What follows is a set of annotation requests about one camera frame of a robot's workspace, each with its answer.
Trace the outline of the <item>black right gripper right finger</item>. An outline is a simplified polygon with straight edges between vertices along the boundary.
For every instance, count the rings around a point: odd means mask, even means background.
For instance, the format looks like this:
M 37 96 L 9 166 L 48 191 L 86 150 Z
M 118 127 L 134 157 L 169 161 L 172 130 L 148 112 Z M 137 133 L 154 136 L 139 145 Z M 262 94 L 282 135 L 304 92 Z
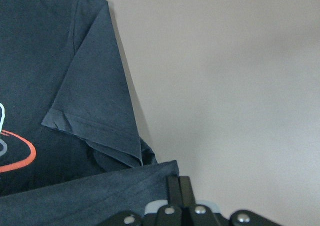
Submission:
M 191 179 L 188 176 L 180 176 L 179 179 L 180 194 L 182 199 L 182 206 L 189 207 L 196 203 L 194 192 L 192 189 Z

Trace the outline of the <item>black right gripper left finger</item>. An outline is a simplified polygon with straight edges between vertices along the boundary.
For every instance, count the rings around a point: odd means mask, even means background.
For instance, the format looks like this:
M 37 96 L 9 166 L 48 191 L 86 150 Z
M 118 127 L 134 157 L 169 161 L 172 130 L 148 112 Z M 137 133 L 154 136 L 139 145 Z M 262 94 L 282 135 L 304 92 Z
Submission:
M 182 206 L 182 196 L 180 191 L 179 178 L 177 176 L 168 176 L 167 179 L 168 188 L 168 202 L 177 206 Z

